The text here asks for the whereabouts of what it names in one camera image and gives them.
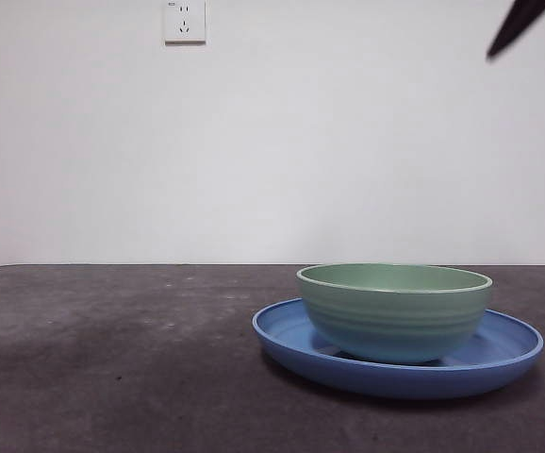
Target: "wall socket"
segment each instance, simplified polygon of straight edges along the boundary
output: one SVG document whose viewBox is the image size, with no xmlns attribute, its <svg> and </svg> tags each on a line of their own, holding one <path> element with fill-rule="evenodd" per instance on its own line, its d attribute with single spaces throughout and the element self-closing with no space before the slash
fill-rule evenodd
<svg viewBox="0 0 545 453">
<path fill-rule="evenodd" d="M 166 43 L 206 42 L 205 0 L 168 0 L 163 14 Z"/>
</svg>

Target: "gray table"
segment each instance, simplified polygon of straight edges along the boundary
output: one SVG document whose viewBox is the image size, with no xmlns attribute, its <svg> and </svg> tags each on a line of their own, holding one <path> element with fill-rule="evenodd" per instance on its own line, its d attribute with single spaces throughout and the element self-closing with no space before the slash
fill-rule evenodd
<svg viewBox="0 0 545 453">
<path fill-rule="evenodd" d="M 545 452 L 545 350 L 482 396 L 400 402 L 311 383 L 251 317 L 299 266 L 0 267 L 0 452 Z M 545 267 L 470 266 L 545 338 Z"/>
</svg>

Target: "bowl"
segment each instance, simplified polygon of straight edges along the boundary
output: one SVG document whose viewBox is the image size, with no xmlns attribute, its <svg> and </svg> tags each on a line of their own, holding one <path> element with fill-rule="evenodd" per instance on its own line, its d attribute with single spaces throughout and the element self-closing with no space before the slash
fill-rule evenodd
<svg viewBox="0 0 545 453">
<path fill-rule="evenodd" d="M 470 271 L 405 264 L 328 264 L 297 273 L 317 332 L 367 361 L 433 361 L 464 344 L 490 300 L 492 280 Z"/>
</svg>

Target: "blue plate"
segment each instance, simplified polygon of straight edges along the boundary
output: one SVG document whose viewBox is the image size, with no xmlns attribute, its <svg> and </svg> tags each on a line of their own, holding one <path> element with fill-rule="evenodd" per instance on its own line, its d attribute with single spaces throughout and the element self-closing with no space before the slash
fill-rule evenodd
<svg viewBox="0 0 545 453">
<path fill-rule="evenodd" d="M 317 335 L 302 299 L 270 305 L 254 315 L 253 324 L 264 350 L 298 375 L 349 392 L 402 399 L 456 398 L 498 389 L 523 375 L 543 348 L 534 328 L 493 310 L 486 311 L 465 346 L 422 365 L 351 358 Z"/>
</svg>

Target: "black object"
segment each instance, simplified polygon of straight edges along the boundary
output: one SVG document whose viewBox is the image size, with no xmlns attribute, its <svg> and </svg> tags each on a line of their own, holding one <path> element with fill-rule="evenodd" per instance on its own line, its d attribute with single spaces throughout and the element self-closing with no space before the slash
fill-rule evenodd
<svg viewBox="0 0 545 453">
<path fill-rule="evenodd" d="M 487 51 L 488 59 L 494 59 L 513 43 L 545 12 L 545 0 L 515 0 L 501 25 L 497 36 Z"/>
</svg>

